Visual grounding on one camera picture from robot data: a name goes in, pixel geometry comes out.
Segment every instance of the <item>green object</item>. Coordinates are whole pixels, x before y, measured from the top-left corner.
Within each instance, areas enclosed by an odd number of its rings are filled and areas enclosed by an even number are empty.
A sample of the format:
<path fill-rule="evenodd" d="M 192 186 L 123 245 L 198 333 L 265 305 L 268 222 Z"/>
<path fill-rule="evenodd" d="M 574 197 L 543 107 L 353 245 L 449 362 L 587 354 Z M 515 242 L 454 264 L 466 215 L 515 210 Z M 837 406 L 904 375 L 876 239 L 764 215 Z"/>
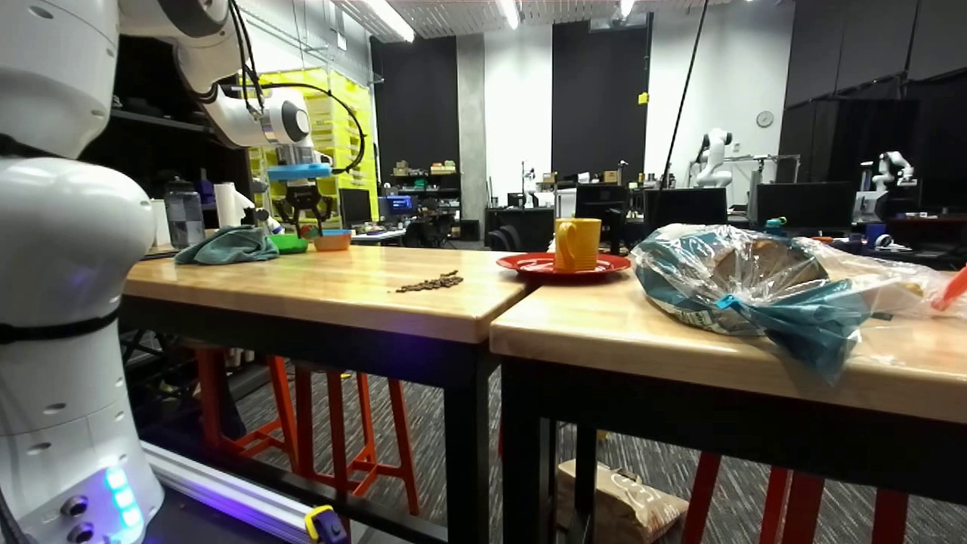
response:
<path fill-rule="evenodd" d="M 262 264 L 276 260 L 278 247 L 261 226 L 228 226 L 211 239 L 177 255 L 178 265 L 228 265 L 228 264 Z"/>
<path fill-rule="evenodd" d="M 278 255 L 306 255 L 308 242 L 285 232 L 285 235 L 271 235 L 271 245 L 278 247 Z"/>
<path fill-rule="evenodd" d="M 790 222 L 786 222 L 786 215 L 779 215 L 779 217 L 768 217 L 761 229 L 772 235 L 786 235 L 786 226 L 790 226 Z"/>

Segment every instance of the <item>wooden table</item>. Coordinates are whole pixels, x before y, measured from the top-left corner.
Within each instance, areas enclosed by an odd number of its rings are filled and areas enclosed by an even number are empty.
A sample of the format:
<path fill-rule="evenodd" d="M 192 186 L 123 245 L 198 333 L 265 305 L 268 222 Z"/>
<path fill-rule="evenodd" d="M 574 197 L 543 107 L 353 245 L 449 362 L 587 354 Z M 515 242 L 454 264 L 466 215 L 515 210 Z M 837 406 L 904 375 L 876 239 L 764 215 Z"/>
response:
<path fill-rule="evenodd" d="M 655 311 L 634 278 L 542 287 L 494 323 L 506 540 L 552 535 L 552 423 L 578 423 L 578 517 L 596 429 L 967 503 L 967 323 L 871 321 L 837 384 Z"/>
<path fill-rule="evenodd" d="M 373 371 L 445 389 L 449 540 L 490 540 L 490 321 L 525 290 L 497 271 L 499 255 L 352 247 L 271 264 L 177 265 L 145 260 L 123 287 L 123 321 L 215 345 L 255 347 L 324 366 Z M 459 268 L 450 290 L 396 294 Z M 407 519 L 339 508 L 370 527 L 419 535 Z"/>

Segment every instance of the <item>red stool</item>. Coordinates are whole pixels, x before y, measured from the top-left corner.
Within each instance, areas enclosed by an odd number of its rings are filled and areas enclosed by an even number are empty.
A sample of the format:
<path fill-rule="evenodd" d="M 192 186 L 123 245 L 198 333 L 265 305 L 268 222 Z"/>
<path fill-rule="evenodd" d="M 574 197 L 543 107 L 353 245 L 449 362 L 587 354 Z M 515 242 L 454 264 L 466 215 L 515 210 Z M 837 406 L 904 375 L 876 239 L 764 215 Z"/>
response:
<path fill-rule="evenodd" d="M 209 451 L 252 458 L 268 447 L 278 447 L 291 455 L 298 468 L 301 447 L 298 447 L 298 418 L 295 418 L 295 395 L 288 386 L 285 358 L 268 358 L 268 382 L 276 392 L 278 418 L 246 431 L 243 437 L 228 437 L 220 431 L 220 384 L 224 384 L 224 358 L 228 347 L 195 347 L 198 371 L 200 371 L 200 406 L 204 406 L 204 442 Z"/>
<path fill-rule="evenodd" d="M 332 472 L 321 476 L 315 465 L 315 431 L 311 431 L 311 375 L 326 371 L 331 386 L 331 429 L 332 429 Z M 343 402 L 343 371 L 337 369 L 308 369 L 298 366 L 298 429 L 301 429 L 301 476 L 308 480 L 321 480 L 326 487 L 337 487 L 337 493 L 348 496 L 365 496 L 365 490 L 379 479 L 398 479 L 405 487 L 405 503 L 413 517 L 419 517 L 419 496 L 416 496 L 416 476 L 413 476 L 413 452 L 411 452 L 411 431 L 405 420 L 405 402 L 403 402 L 403 384 L 390 379 L 390 408 L 394 408 L 394 427 L 396 427 L 396 451 L 398 465 L 381 465 L 379 462 L 379 445 L 376 445 L 376 423 L 373 423 L 373 406 L 370 406 L 370 375 L 357 371 L 357 395 L 359 395 L 359 427 L 362 427 L 362 447 L 348 462 L 344 447 L 344 402 Z"/>
<path fill-rule="evenodd" d="M 692 485 L 688 517 L 684 527 L 684 544 L 701 544 L 712 500 L 718 490 L 722 455 L 701 452 Z M 774 465 L 768 472 L 768 493 L 761 508 L 761 544 L 812 544 L 819 504 L 823 504 L 823 479 L 790 472 Z M 906 496 L 891 490 L 876 490 L 875 515 L 875 544 L 904 544 L 906 532 Z"/>

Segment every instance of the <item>blue light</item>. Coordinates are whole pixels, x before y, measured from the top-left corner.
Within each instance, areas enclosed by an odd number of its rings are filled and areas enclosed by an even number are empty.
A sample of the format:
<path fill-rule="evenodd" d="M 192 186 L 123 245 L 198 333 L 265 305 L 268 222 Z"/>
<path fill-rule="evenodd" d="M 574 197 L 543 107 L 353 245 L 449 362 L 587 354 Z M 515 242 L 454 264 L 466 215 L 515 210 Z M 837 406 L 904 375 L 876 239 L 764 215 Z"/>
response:
<path fill-rule="evenodd" d="M 122 465 L 113 465 L 113 468 L 105 472 L 105 480 L 109 480 L 113 490 L 128 487 L 128 476 L 123 476 Z"/>
<path fill-rule="evenodd" d="M 137 544 L 141 538 L 141 529 L 123 529 L 109 538 L 109 544 Z"/>
<path fill-rule="evenodd" d="M 123 527 L 128 529 L 141 527 L 141 511 L 137 511 L 137 508 L 123 511 Z"/>
<path fill-rule="evenodd" d="M 123 508 L 131 508 L 133 504 L 133 493 L 131 490 L 119 490 L 114 493 L 114 504 L 123 511 Z"/>

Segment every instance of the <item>ceiling light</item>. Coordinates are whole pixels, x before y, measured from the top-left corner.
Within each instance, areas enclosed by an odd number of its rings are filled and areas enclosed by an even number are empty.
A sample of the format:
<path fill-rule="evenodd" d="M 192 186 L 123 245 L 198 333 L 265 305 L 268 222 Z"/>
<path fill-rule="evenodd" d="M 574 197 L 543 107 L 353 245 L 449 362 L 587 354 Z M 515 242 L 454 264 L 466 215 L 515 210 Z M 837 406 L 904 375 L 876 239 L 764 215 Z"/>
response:
<path fill-rule="evenodd" d="M 348 51 L 348 44 L 344 44 L 344 17 L 343 17 L 343 10 L 337 10 L 337 44 L 339 44 L 343 51 Z"/>
<path fill-rule="evenodd" d="M 416 34 L 387 0 L 365 0 L 365 7 L 405 41 L 413 41 Z"/>
<path fill-rule="evenodd" d="M 507 17 L 512 28 L 521 28 L 521 12 L 516 12 L 516 0 L 499 0 L 502 15 Z"/>
<path fill-rule="evenodd" d="M 634 0 L 624 0 L 621 7 L 624 7 L 624 21 L 626 21 L 631 15 L 631 10 L 634 10 Z"/>

